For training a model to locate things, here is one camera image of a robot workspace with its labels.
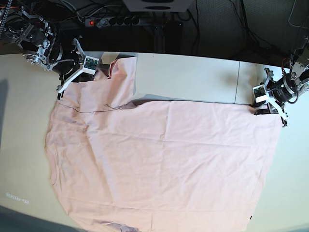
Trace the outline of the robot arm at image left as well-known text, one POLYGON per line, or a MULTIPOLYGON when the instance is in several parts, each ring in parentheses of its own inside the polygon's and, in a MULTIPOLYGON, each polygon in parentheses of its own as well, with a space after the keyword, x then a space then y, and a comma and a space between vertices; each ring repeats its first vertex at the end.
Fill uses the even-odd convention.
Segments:
POLYGON ((27 62, 57 73, 64 83, 86 60, 79 40, 60 28, 71 19, 82 17, 66 0, 2 0, 0 40, 17 45, 27 62))

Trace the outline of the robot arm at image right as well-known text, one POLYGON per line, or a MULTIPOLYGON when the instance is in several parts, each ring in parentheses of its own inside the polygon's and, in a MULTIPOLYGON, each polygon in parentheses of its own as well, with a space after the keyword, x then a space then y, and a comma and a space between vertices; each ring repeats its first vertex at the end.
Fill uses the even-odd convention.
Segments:
POLYGON ((285 104, 295 104, 309 90, 309 36, 304 35, 304 44, 282 61, 288 64, 289 72, 281 67, 281 78, 274 80, 273 71, 264 68, 266 77, 253 87, 255 115, 278 114, 285 121, 288 117, 285 104))

